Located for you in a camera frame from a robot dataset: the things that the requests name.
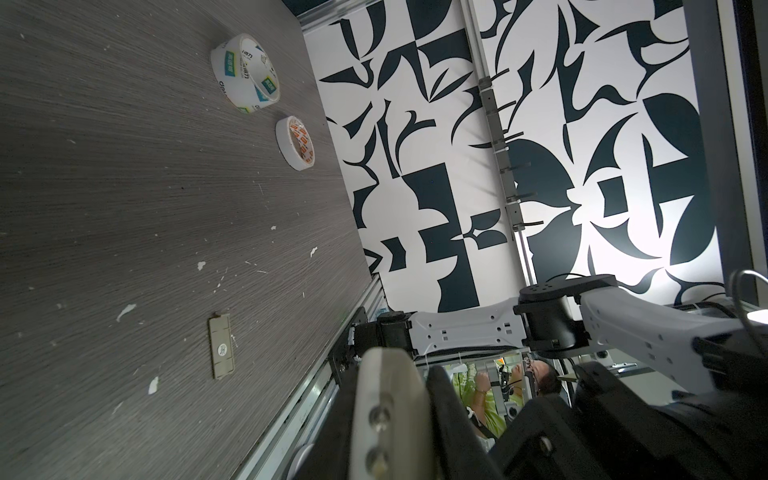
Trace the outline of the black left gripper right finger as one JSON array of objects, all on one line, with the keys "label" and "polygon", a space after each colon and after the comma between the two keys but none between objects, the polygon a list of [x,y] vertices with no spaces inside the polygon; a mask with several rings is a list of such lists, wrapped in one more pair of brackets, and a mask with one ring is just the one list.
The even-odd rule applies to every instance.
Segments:
[{"label": "black left gripper right finger", "polygon": [[443,367],[429,368],[426,389],[439,478],[501,480],[501,472],[482,448]]}]

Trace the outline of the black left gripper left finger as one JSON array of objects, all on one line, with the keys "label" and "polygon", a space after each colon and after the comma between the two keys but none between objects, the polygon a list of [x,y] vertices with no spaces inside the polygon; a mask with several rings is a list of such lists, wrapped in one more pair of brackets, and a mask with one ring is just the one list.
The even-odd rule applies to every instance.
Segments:
[{"label": "black left gripper left finger", "polygon": [[294,479],[348,478],[358,375],[358,367],[342,374],[341,387],[328,416]]}]

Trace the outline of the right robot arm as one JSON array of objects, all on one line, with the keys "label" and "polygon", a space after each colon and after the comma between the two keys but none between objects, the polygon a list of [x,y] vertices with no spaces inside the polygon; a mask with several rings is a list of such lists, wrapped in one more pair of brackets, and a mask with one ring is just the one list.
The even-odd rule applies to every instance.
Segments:
[{"label": "right robot arm", "polygon": [[767,328],[730,279],[733,313],[696,316],[645,302],[610,275],[523,289],[514,308],[525,345],[555,355],[602,342],[680,386],[654,407],[606,367],[575,367],[566,402],[530,400],[489,450],[449,396],[445,371],[421,377],[401,349],[369,349],[341,389],[331,439],[317,449],[329,479],[763,479],[767,475]]}]

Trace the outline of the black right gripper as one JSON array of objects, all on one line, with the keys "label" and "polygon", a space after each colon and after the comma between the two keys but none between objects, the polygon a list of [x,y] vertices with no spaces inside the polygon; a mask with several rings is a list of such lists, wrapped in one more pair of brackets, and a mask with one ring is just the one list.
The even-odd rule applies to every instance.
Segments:
[{"label": "black right gripper", "polygon": [[529,401],[490,451],[505,479],[764,479],[767,396],[716,390],[643,401],[602,365],[576,369],[571,403]]}]

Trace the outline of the grey remote battery cover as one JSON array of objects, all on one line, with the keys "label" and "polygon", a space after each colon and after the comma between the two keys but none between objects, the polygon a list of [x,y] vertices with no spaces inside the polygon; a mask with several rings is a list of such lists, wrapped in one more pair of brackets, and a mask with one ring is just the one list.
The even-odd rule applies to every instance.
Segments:
[{"label": "grey remote battery cover", "polygon": [[213,377],[221,379],[235,370],[234,350],[229,314],[220,314],[208,320]]}]

